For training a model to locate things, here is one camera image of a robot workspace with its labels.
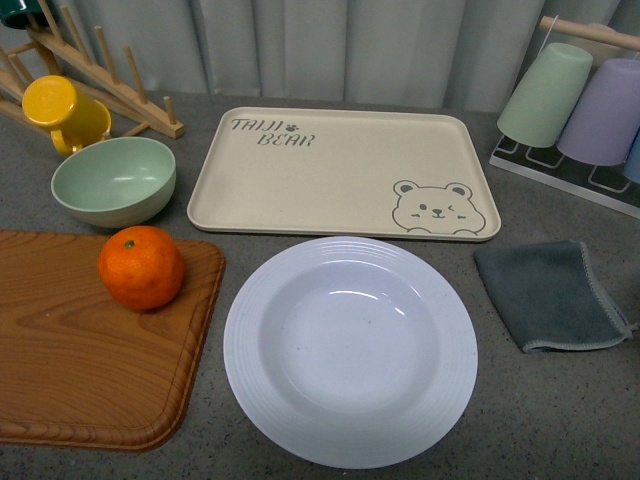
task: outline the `countertop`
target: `countertop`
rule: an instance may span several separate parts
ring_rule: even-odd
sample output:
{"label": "countertop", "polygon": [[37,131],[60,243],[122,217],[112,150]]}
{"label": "countertop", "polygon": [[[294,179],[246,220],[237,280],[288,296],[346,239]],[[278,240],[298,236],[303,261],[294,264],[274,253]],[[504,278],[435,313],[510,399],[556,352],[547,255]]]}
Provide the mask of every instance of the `countertop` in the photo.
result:
{"label": "countertop", "polygon": [[[227,260],[184,421],[166,443],[140,454],[0,445],[2,480],[640,478],[640,335],[600,351],[524,354],[487,296],[472,257],[483,246],[583,241],[603,287],[631,323],[640,323],[640,220],[489,165],[500,139],[495,114],[191,94],[171,97],[176,116],[186,125],[185,134],[171,139],[152,130],[142,133],[169,146],[178,164],[175,194],[150,223],[176,238],[214,243]],[[151,98],[161,102],[161,97]],[[465,304],[478,342],[478,375],[466,411],[426,452],[379,469],[324,467],[272,443],[236,402],[222,353],[225,320],[234,297],[269,258],[313,238],[210,233],[190,223],[187,204],[216,127],[226,111],[240,106],[438,113],[467,125],[502,219],[501,230],[480,244],[385,240],[422,258],[444,276]],[[49,184],[62,159],[49,139],[6,117],[0,117],[0,139],[0,228],[113,233],[72,218],[54,201]]]}

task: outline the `purple cup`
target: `purple cup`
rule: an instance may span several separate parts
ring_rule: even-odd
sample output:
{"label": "purple cup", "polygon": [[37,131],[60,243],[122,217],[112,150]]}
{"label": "purple cup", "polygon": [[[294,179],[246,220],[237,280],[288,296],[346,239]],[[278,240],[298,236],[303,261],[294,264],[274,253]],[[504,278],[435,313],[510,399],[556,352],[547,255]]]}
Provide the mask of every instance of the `purple cup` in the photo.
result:
{"label": "purple cup", "polygon": [[640,128],[640,61],[606,60],[565,125],[558,150],[590,165],[625,161]]}

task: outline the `white plate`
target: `white plate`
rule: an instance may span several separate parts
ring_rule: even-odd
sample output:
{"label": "white plate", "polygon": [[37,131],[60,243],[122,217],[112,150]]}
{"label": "white plate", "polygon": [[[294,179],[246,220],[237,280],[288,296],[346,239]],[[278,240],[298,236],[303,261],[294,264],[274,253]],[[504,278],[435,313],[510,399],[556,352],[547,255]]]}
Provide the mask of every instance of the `white plate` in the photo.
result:
{"label": "white plate", "polygon": [[405,250],[355,237],[311,240],[258,268],[231,306],[224,361],[267,437],[338,468],[433,446],[464,412],[478,365],[447,281]]}

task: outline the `mug handle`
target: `mug handle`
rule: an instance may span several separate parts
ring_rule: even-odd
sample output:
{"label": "mug handle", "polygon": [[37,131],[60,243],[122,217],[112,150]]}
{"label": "mug handle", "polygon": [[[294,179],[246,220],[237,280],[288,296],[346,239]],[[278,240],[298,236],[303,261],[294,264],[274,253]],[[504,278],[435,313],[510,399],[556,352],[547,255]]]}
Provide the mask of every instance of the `mug handle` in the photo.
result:
{"label": "mug handle", "polygon": [[53,130],[51,132],[51,140],[53,141],[53,145],[56,147],[56,150],[65,157],[68,157],[82,148],[81,146],[69,145],[65,140],[64,135],[62,135],[61,130]]}

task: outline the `orange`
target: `orange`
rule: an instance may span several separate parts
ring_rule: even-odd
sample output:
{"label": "orange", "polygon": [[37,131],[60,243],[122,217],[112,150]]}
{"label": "orange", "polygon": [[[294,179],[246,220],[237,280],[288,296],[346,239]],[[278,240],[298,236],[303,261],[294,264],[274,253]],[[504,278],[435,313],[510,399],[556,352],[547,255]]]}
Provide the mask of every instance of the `orange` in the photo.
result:
{"label": "orange", "polygon": [[111,236],[98,257],[98,273],[113,298],[134,310],[169,303],[180,291],[184,258],[171,235],[138,225]]}

